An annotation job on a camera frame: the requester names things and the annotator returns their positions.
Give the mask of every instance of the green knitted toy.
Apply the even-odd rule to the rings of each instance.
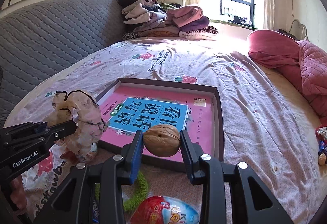
[[[128,213],[132,213],[148,196],[148,182],[145,179],[142,172],[138,172],[136,179],[136,189],[133,197],[131,199],[126,200],[124,204],[124,211]],[[96,183],[95,185],[95,198],[97,201],[100,199],[100,184]]]

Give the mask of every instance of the pink book cover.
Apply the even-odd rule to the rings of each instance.
[[[148,88],[118,87],[101,105],[107,129],[101,140],[123,147],[133,140],[137,130],[143,132],[156,124],[170,124],[178,131],[186,129],[193,143],[212,153],[214,139],[213,104],[207,96],[169,92]],[[146,148],[143,154],[152,155]],[[183,162],[180,150],[163,158]]]

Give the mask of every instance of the strawberry print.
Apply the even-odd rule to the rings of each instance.
[[[197,78],[188,75],[181,75],[175,78],[175,82],[194,84],[197,82]]]
[[[39,162],[39,170],[33,180],[36,181],[37,178],[40,177],[44,171],[48,174],[48,172],[50,172],[52,168],[53,168],[53,155],[52,155],[52,151],[50,150],[50,156]]]
[[[151,53],[145,53],[145,54],[136,54],[133,56],[133,59],[143,59],[142,61],[144,61],[153,57],[155,57],[155,55]]]
[[[95,61],[95,62],[93,62],[93,63],[90,63],[90,65],[92,66],[92,65],[99,64],[99,63],[102,63],[102,61]]]
[[[234,63],[229,63],[229,64],[231,67],[233,67],[237,71],[242,71],[242,72],[245,71],[242,67],[238,66],[237,64],[234,64]]]

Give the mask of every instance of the kinder egg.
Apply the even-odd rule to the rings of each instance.
[[[137,208],[131,224],[198,224],[200,217],[189,204],[171,197],[152,196]]]

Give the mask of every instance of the snack package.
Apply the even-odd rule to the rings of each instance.
[[[96,199],[93,199],[93,207],[92,207],[92,223],[99,223],[99,207]]]
[[[134,212],[130,224],[198,224],[200,217],[187,203],[166,196],[145,199]]]

